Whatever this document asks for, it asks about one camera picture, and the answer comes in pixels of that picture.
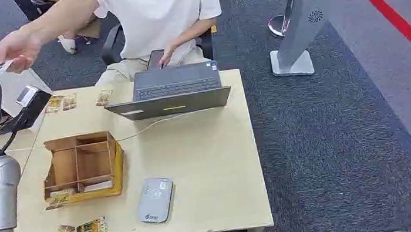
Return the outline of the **person's left hand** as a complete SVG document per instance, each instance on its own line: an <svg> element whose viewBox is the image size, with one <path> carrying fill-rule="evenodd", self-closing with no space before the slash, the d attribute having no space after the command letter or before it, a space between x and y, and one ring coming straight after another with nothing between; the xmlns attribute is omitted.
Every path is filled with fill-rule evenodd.
<svg viewBox="0 0 411 232"><path fill-rule="evenodd" d="M163 56L159 60L159 64L161 68L167 66L171 60L171 57L173 56L174 51L178 48L177 45L175 44L168 44L164 48Z"/></svg>

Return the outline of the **person's right hand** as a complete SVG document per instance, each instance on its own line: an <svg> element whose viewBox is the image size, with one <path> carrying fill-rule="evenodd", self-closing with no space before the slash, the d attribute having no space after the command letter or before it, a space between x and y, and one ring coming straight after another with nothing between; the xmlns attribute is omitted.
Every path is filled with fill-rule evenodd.
<svg viewBox="0 0 411 232"><path fill-rule="evenodd" d="M20 74L29 69L42 49L42 42L29 32L13 31L0 41L0 65L11 60L7 72Z"/></svg>

